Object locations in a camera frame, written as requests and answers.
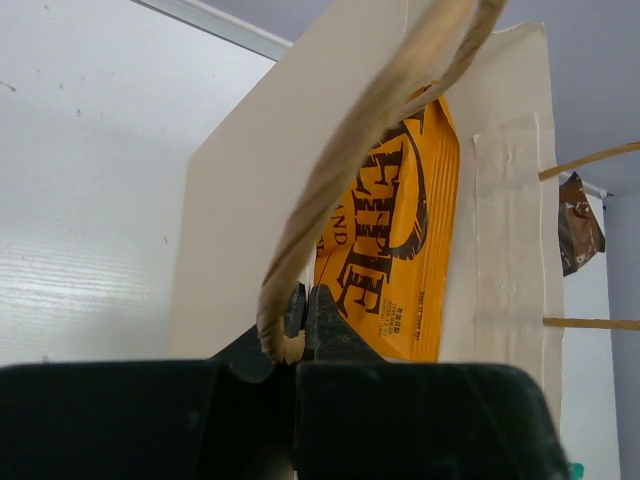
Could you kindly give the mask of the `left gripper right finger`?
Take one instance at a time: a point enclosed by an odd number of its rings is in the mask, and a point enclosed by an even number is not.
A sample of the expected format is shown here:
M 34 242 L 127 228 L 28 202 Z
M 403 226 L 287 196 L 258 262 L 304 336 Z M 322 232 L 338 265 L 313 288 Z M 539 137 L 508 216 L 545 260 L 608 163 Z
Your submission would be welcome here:
M 566 479 L 545 397 L 495 363 L 391 363 L 315 287 L 310 361 L 296 373 L 295 469 L 302 479 Z

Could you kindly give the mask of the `cream paper bag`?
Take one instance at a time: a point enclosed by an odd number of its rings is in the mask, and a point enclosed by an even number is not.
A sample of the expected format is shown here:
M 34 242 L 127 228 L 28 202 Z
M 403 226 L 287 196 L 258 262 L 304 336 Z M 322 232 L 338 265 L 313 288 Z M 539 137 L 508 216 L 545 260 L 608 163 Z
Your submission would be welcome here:
M 337 1 L 191 157 L 168 351 L 214 354 L 250 327 L 301 359 L 289 300 L 370 150 L 444 98 L 460 168 L 439 357 L 507 364 L 562 416 L 564 314 L 547 37 L 497 30 L 501 1 Z

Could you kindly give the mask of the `orange Kettle chips bag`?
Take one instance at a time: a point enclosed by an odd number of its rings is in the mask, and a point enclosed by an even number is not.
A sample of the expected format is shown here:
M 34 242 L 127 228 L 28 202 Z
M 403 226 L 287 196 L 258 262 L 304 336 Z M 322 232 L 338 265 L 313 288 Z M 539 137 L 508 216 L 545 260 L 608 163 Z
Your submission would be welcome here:
M 460 146 L 444 98 L 385 132 L 316 244 L 314 280 L 379 355 L 439 357 Z

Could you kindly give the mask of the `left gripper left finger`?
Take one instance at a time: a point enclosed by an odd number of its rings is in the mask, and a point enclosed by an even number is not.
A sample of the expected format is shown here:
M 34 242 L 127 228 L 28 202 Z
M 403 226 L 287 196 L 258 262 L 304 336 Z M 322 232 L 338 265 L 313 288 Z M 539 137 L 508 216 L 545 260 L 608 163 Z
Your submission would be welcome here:
M 290 479 L 288 371 L 255 327 L 208 359 L 1 370 L 5 479 Z

